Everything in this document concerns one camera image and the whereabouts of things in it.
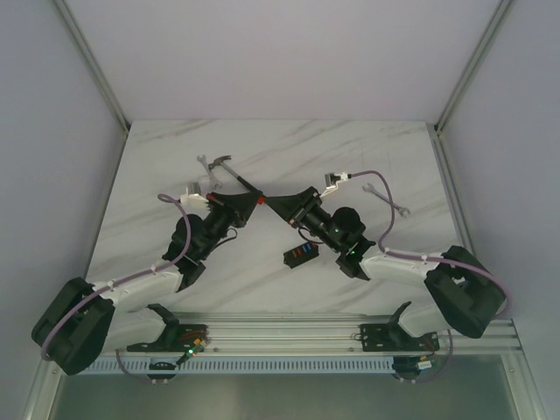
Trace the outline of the black fuse box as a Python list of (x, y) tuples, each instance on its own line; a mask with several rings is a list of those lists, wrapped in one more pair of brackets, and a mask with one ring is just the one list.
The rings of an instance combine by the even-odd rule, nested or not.
[(283, 264), (294, 269), (319, 256), (319, 245), (306, 242), (283, 253)]

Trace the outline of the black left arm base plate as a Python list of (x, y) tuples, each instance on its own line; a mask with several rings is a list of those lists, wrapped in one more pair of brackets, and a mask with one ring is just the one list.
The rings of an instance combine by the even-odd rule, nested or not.
[(207, 337), (207, 325), (179, 324), (173, 330), (164, 329), (163, 336), (152, 343), (127, 346), (132, 353), (183, 353), (202, 343)]

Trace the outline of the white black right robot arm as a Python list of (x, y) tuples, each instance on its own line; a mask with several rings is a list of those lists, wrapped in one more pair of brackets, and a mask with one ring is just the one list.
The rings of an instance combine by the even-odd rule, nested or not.
[(396, 348), (406, 349), (427, 333), (449, 329), (477, 339), (508, 306), (506, 292), (465, 248), (452, 246), (441, 255), (382, 249), (365, 237), (366, 227), (353, 208), (328, 213), (313, 187), (268, 197), (265, 203), (292, 228), (308, 230), (336, 253), (347, 277), (407, 284), (427, 293), (422, 302), (401, 304), (389, 318), (388, 341)]

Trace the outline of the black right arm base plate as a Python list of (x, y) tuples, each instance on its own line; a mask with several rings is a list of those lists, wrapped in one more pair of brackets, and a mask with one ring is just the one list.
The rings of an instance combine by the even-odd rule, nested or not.
[(399, 325), (361, 324), (358, 341), (364, 352), (427, 352), (440, 349), (438, 335), (429, 332), (419, 338), (409, 336)]

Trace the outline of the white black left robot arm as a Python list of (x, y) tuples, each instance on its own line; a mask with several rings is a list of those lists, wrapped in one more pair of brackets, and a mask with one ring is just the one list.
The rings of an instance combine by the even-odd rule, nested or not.
[(159, 265), (97, 283), (67, 281), (31, 331), (42, 359), (76, 375), (106, 352), (134, 346), (171, 351), (179, 343), (180, 324), (164, 298), (195, 284), (204, 261), (230, 229), (247, 224), (261, 197), (259, 190), (210, 192), (207, 217), (183, 212)]

